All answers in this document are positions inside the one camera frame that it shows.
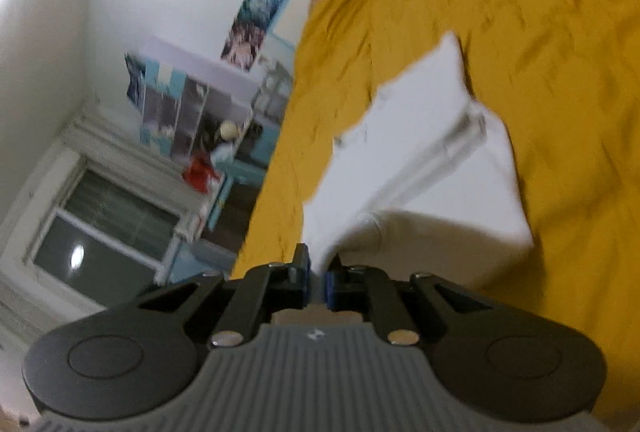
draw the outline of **white logo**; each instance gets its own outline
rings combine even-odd
[[[320,329],[314,329],[313,331],[309,331],[306,334],[306,337],[309,338],[310,340],[313,340],[314,342],[317,342],[318,340],[320,340],[323,336],[325,335],[324,331],[321,331]]]

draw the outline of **gray ribbed panel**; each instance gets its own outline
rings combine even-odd
[[[192,385],[149,414],[110,423],[45,414],[34,432],[604,432],[588,414],[501,422],[441,387],[422,353],[380,340],[370,324],[263,326],[251,343],[212,352]]]

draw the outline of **window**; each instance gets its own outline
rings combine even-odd
[[[53,210],[33,263],[110,307],[166,277],[179,217],[86,170]]]

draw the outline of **bed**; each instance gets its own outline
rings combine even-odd
[[[376,88],[453,29],[473,93],[506,123],[531,256],[486,294],[605,352],[599,417],[640,403],[640,0],[320,0],[234,274],[289,260],[332,151]]]

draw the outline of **white cloth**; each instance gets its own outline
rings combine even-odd
[[[509,137],[468,94],[453,33],[334,140],[302,241],[316,274],[339,252],[399,280],[427,271],[468,286],[530,249]]]

